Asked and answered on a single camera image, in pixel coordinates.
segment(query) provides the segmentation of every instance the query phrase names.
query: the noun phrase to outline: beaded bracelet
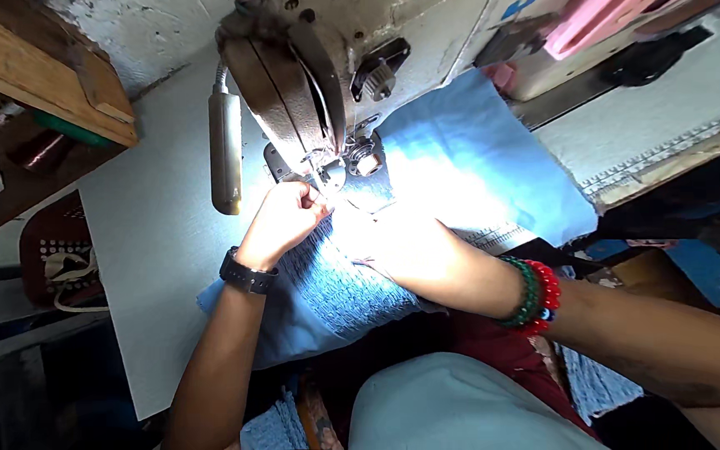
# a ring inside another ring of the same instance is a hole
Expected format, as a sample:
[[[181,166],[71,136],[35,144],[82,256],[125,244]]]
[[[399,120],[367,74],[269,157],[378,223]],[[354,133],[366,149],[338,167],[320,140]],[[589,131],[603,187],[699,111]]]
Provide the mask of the beaded bracelet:
[[[512,256],[501,256],[499,259],[521,271],[525,287],[521,306],[510,318],[497,322],[525,335],[549,329],[549,322],[555,320],[555,310],[560,307],[560,287],[555,272],[538,261],[519,260]]]

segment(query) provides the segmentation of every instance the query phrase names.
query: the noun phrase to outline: light blue shirt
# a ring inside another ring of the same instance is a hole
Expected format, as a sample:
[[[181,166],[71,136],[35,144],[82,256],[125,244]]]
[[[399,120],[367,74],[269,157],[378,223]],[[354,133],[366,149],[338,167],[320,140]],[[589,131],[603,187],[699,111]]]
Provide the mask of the light blue shirt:
[[[363,384],[349,448],[605,447],[487,364],[433,353],[389,367]]]

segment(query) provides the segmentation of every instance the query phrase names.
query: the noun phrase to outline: watch strap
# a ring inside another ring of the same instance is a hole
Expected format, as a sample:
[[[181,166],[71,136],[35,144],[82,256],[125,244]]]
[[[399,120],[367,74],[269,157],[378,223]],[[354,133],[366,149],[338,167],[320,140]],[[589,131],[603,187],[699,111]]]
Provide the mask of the watch strap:
[[[260,295],[268,293],[277,275],[279,275],[279,271],[274,268],[272,271],[265,272],[246,267],[235,261],[235,251],[237,250],[237,247],[233,247],[226,252],[226,257],[219,271],[221,279],[233,288],[243,292]]]

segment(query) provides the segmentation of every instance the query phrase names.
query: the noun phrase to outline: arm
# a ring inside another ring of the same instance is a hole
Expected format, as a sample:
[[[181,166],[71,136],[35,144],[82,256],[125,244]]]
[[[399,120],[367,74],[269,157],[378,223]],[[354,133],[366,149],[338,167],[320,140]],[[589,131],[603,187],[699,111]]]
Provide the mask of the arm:
[[[437,220],[386,214],[375,223],[380,245],[371,267],[448,308],[498,319],[514,312],[522,280],[509,264]],[[547,337],[681,406],[720,407],[719,316],[587,282],[560,288],[562,306]]]
[[[285,182],[269,191],[235,260],[259,271],[330,213],[317,190]],[[177,387],[164,450],[237,448],[265,295],[224,287]]]

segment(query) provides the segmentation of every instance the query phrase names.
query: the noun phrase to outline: industrial sewing machine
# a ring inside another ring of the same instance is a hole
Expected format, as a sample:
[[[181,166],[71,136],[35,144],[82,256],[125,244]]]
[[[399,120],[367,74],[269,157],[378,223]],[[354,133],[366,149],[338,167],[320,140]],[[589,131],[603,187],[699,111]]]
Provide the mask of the industrial sewing machine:
[[[473,67],[529,100],[640,41],[720,8],[720,0],[249,0],[216,32],[210,97],[212,195],[241,201],[240,102],[281,160],[275,179],[337,191],[382,166],[374,129],[396,108]]]

